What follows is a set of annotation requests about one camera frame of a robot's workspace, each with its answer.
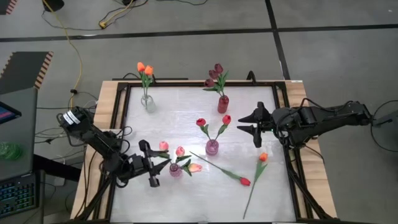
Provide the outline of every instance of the monitor screen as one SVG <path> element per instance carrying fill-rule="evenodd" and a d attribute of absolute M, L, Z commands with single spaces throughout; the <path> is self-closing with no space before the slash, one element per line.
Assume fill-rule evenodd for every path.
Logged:
<path fill-rule="evenodd" d="M 0 102 L 0 124 L 3 124 L 12 119 L 19 118 L 21 116 L 21 112 L 11 108 L 5 103 Z"/>

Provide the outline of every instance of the white table surface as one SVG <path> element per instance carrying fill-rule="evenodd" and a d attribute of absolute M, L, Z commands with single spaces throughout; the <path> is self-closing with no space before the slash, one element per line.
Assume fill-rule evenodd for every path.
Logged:
<path fill-rule="evenodd" d="M 264 102 L 270 113 L 275 109 L 271 87 L 227 87 L 229 97 L 226 114 L 232 122 L 218 138 L 220 148 L 216 156 L 207 156 L 207 137 L 196 125 L 198 118 L 209 124 L 209 135 L 215 138 L 223 124 L 224 114 L 217 112 L 218 98 L 215 92 L 203 91 L 199 87 L 155 87 L 149 88 L 157 111 L 147 113 L 141 105 L 142 88 L 132 88 L 126 126 L 133 133 L 125 136 L 131 143 L 128 154 L 142 154 L 138 142 L 145 139 L 153 150 L 159 150 L 159 142 L 169 143 L 170 154 L 176 158 L 175 150 L 184 147 L 208 159 L 216 165 L 253 182 L 256 162 L 262 152 L 269 155 L 268 166 L 260 176 L 254 189 L 251 203 L 243 220 L 251 186 L 241 185 L 217 168 L 192 156 L 192 162 L 201 164 L 203 170 L 190 177 L 183 173 L 180 178 L 169 174 L 169 166 L 157 178 L 160 187 L 149 186 L 149 175 L 129 181 L 126 188 L 116 188 L 113 202 L 112 222 L 291 222 L 294 210 L 289 181 L 285 168 L 282 146 L 272 133 L 262 135 L 262 147 L 256 149 L 252 136 L 236 127 L 245 125 L 238 119 L 252 113 L 257 102 Z M 155 164 L 163 161 L 152 159 Z"/>

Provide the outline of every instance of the pink vase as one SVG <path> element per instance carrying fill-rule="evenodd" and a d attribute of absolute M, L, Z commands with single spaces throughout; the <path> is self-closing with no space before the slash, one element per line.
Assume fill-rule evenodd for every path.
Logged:
<path fill-rule="evenodd" d="M 218 107 L 217 110 L 219 113 L 225 113 L 228 109 L 229 98 L 228 96 L 221 96 L 218 100 Z"/>
<path fill-rule="evenodd" d="M 179 177 L 182 174 L 182 170 L 178 164 L 171 164 L 170 165 L 170 175 L 172 177 Z"/>
<path fill-rule="evenodd" d="M 218 152 L 218 141 L 217 140 L 209 140 L 206 143 L 206 153 L 209 156 L 215 156 Z"/>

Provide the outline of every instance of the clear vase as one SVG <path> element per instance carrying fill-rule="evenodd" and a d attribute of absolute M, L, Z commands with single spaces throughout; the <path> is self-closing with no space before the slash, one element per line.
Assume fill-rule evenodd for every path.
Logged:
<path fill-rule="evenodd" d="M 215 156 L 218 152 L 218 141 L 217 140 L 209 140 L 206 143 L 206 154 L 209 156 Z"/>
<path fill-rule="evenodd" d="M 178 164 L 171 164 L 169 171 L 172 177 L 180 177 L 182 174 L 182 170 Z"/>
<path fill-rule="evenodd" d="M 218 100 L 218 107 L 217 110 L 219 113 L 225 113 L 228 109 L 229 98 L 228 96 L 221 96 Z"/>
<path fill-rule="evenodd" d="M 153 113 L 156 110 L 156 104 L 154 99 L 148 95 L 144 94 L 141 98 L 141 104 L 144 106 L 145 110 L 148 111 L 148 113 Z"/>

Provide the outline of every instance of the yellow cable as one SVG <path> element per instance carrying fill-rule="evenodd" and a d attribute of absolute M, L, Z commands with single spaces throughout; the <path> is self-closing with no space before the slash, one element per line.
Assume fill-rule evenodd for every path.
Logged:
<path fill-rule="evenodd" d="M 120 13 L 126 11 L 126 10 L 130 7 L 130 5 L 132 4 L 133 1 L 134 1 L 134 0 L 131 0 L 130 3 L 129 3 L 123 10 L 121 10 L 121 11 L 115 13 L 113 16 L 111 16 L 111 17 L 110 17 L 109 19 L 107 19 L 105 22 L 100 22 L 100 23 L 99 23 L 99 26 L 100 26 L 102 29 L 105 29 L 106 23 L 109 22 L 113 17 L 115 17 L 115 16 L 119 15 Z"/>
<path fill-rule="evenodd" d="M 73 87 L 73 89 L 76 89 L 76 87 L 79 85 L 80 82 L 80 78 L 81 78 L 81 74 L 83 73 L 83 61 L 81 61 L 81 56 L 79 51 L 77 50 L 77 48 L 72 44 L 72 42 L 70 42 L 69 39 L 69 35 L 68 35 L 68 31 L 66 30 L 65 26 L 62 24 L 61 20 L 58 18 L 57 14 L 54 12 L 54 10 L 52 10 L 52 8 L 50 7 L 50 5 L 47 3 L 46 0 L 43 0 L 44 4 L 50 9 L 51 13 L 55 16 L 55 18 L 58 20 L 58 22 L 61 24 L 63 30 L 65 31 L 65 35 L 68 39 L 69 44 L 76 50 L 77 56 L 79 57 L 79 61 L 80 61 L 80 74 L 79 74 L 79 78 L 76 81 L 75 87 Z M 73 96 L 74 94 L 72 93 L 72 98 L 70 100 L 70 107 L 73 106 Z"/>

